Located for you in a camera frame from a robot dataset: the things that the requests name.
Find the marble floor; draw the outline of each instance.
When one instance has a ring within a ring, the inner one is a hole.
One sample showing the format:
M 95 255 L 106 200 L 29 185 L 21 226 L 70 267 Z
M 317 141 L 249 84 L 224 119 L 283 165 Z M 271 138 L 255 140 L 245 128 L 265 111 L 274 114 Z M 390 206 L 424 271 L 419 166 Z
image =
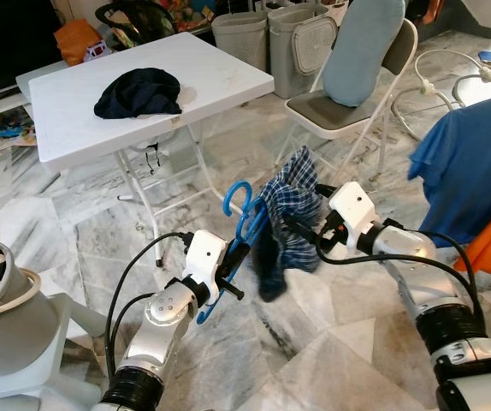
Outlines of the marble floor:
M 473 57 L 490 50 L 491 40 L 463 33 L 443 33 L 419 45 L 418 52 L 452 48 Z M 437 56 L 421 71 L 447 92 L 453 79 L 475 72 L 459 57 Z M 375 92 L 388 83 L 382 74 Z M 401 88 L 415 86 L 409 68 Z M 491 85 L 468 80 L 464 100 L 471 104 L 491 96 Z M 415 131 L 428 131 L 445 112 L 427 110 L 435 101 L 418 93 L 401 101 Z M 204 152 L 210 172 L 221 191 L 246 179 L 259 188 L 275 173 L 272 161 L 291 123 L 275 95 L 258 98 L 203 121 Z M 371 137 L 380 134 L 376 125 Z M 353 136 L 331 143 L 308 139 L 308 145 L 337 164 L 353 143 Z M 428 210 L 422 182 L 406 180 L 408 155 L 416 142 L 391 118 L 384 174 L 372 178 L 377 147 L 362 144 L 346 170 L 359 181 L 383 217 L 416 228 Z M 176 159 L 173 153 L 179 153 Z M 190 161 L 184 146 L 161 156 L 162 167 L 151 176 L 142 156 L 133 163 L 146 182 Z M 318 168 L 322 181 L 330 174 Z M 191 175 L 150 191 L 156 208 L 205 187 Z M 46 294 L 69 293 L 90 308 L 107 313 L 110 297 L 127 262 L 153 235 L 142 206 L 121 203 L 126 192 L 112 157 L 88 165 L 47 174 L 34 148 L 12 148 L 0 158 L 0 241 L 14 252 L 18 265 L 40 274 Z M 209 229 L 234 237 L 236 217 L 225 217 L 221 203 L 206 194 L 160 218 L 161 232 Z M 156 291 L 184 267 L 182 245 L 163 244 L 164 267 L 157 269 L 148 253 L 125 282 L 119 310 L 126 301 L 148 290 Z M 442 253 L 447 262 L 453 254 Z M 436 408 L 435 377 L 429 355 L 405 315 L 392 278 L 376 264 L 335 268 L 321 265 L 314 274 L 286 272 L 288 291 L 272 303 L 256 293 L 255 274 L 244 264 L 236 285 L 243 301 L 225 296 L 211 318 L 191 325 L 182 341 L 179 359 L 159 406 L 162 411 L 228 410 L 410 410 Z M 491 276 L 480 273 L 481 301 L 491 335 Z M 117 344 L 121 355 L 139 326 L 141 306 L 125 318 Z M 107 386 L 102 339 L 91 339 L 71 327 L 62 370 L 68 375 Z M 44 393 L 42 411 L 64 410 L 65 405 Z

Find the black cable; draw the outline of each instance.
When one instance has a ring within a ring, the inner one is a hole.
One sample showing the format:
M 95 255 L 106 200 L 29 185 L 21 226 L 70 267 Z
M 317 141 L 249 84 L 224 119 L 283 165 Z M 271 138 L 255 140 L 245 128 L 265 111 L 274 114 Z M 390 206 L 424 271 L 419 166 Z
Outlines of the black cable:
M 112 327 L 112 333 L 110 334 L 110 352 L 111 352 L 111 357 L 110 357 L 110 362 L 111 365 L 116 368 L 115 364 L 115 344 L 116 344 L 116 334 L 118 333 L 118 328 L 120 327 L 120 322 L 124 318 L 124 315 L 126 314 L 126 311 L 137 301 L 144 300 L 145 298 L 149 298 L 154 293 L 148 293 L 148 294 L 142 294 L 138 295 L 137 297 L 133 298 L 132 300 L 128 301 L 127 304 L 122 308 L 120 311 L 120 314 L 118 314 L 118 317 L 116 317 L 115 325 Z
M 322 240 L 322 233 L 320 233 L 316 238 L 317 255 L 324 263 L 328 263 L 332 265 L 347 265 L 347 264 L 356 264 L 356 263 L 367 263 L 370 261 L 386 261 L 390 259 L 400 259 L 404 261 L 414 261 L 417 263 L 432 265 L 433 267 L 439 268 L 440 270 L 449 273 L 451 276 L 456 278 L 459 283 L 462 284 L 462 286 L 466 289 L 468 296 L 472 300 L 474 309 L 476 307 L 477 295 L 473 294 L 472 288 L 470 287 L 468 282 L 464 279 L 464 277 L 462 277 L 458 271 L 455 271 L 453 268 L 439 261 L 436 261 L 434 259 L 425 259 L 424 257 L 417 257 L 416 255 L 408 255 L 408 254 L 377 254 L 377 255 L 367 255 L 365 257 L 354 257 L 352 259 L 330 259 L 325 256 L 325 254 L 323 253 L 320 247 L 321 240 Z
M 118 281 L 118 284 L 116 285 L 115 293 L 112 296 L 112 300 L 110 302 L 110 307 L 109 307 L 109 313 L 107 314 L 107 322 L 105 323 L 105 335 L 104 335 L 104 343 L 105 343 L 105 357 L 106 357 L 106 362 L 107 362 L 107 373 L 109 374 L 109 380 L 112 382 L 112 379 L 115 376 L 115 364 L 114 364 L 114 352 L 111 352 L 110 349 L 110 325 L 112 323 L 112 316 L 115 312 L 115 306 L 116 306 L 116 300 L 118 298 L 118 295 L 120 294 L 120 290 L 122 288 L 122 285 L 124 284 L 124 280 L 126 279 L 127 274 L 129 271 L 132 269 L 132 267 L 135 265 L 135 263 L 143 257 L 143 254 L 145 254 L 149 249 L 151 249 L 156 243 L 159 241 L 163 240 L 164 238 L 168 237 L 180 237 L 183 238 L 185 236 L 185 233 L 167 233 L 160 235 L 158 238 L 155 238 L 152 240 L 145 248 L 143 248 L 139 253 L 133 257 L 133 259 L 129 262 L 129 264 L 126 267 L 126 270 L 122 273 L 120 280 Z
M 416 231 L 417 233 L 427 235 L 428 237 L 439 237 L 449 244 L 451 244 L 460 254 L 462 260 L 464 261 L 464 265 L 466 265 L 466 271 L 468 272 L 468 281 L 470 282 L 471 292 L 476 296 L 476 299 L 473 301 L 474 304 L 474 315 L 476 315 L 477 319 L 482 323 L 483 330 L 485 331 L 485 317 L 483 316 L 482 306 L 479 303 L 479 298 L 477 298 L 477 284 L 476 284 L 476 276 L 474 275 L 474 269 L 471 266 L 470 259 L 468 255 L 466 255 L 466 251 L 462 248 L 460 244 L 458 244 L 453 238 L 448 235 L 441 233 L 434 233 L 431 231 Z

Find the gray chair seat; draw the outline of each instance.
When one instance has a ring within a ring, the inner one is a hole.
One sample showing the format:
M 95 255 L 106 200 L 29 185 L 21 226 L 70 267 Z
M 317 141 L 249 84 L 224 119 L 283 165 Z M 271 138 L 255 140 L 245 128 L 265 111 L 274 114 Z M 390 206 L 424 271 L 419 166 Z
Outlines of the gray chair seat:
M 326 130 L 339 130 L 371 117 L 376 104 L 370 99 L 359 107 L 347 107 L 335 103 L 323 94 L 323 90 L 306 92 L 287 101 L 287 107 L 308 118 L 318 127 Z

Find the white folding table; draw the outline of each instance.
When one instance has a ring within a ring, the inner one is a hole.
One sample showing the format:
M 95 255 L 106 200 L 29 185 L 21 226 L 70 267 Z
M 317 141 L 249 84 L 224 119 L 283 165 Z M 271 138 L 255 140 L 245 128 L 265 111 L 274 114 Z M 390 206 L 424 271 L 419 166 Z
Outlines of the white folding table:
M 164 69 L 180 82 L 180 115 L 104 120 L 93 114 L 94 104 L 113 80 L 147 67 Z M 222 199 L 205 165 L 202 136 L 191 124 L 274 91 L 274 79 L 190 33 L 180 33 L 32 79 L 29 86 L 40 162 L 57 172 L 114 153 L 131 197 L 145 204 L 158 237 L 156 215 L 209 190 Z M 181 127 L 187 128 L 198 160 L 193 168 L 202 170 L 209 188 L 154 212 L 145 195 L 152 184 L 141 185 L 124 149 Z M 158 245 L 155 252 L 161 265 Z

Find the light blue cushion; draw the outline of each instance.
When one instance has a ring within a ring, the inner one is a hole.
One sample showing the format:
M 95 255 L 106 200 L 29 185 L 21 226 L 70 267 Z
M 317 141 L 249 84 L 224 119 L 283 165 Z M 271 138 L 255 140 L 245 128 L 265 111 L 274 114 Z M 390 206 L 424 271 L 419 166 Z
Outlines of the light blue cushion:
M 404 16 L 403 0 L 354 0 L 322 74 L 333 101 L 357 107 L 371 95 Z

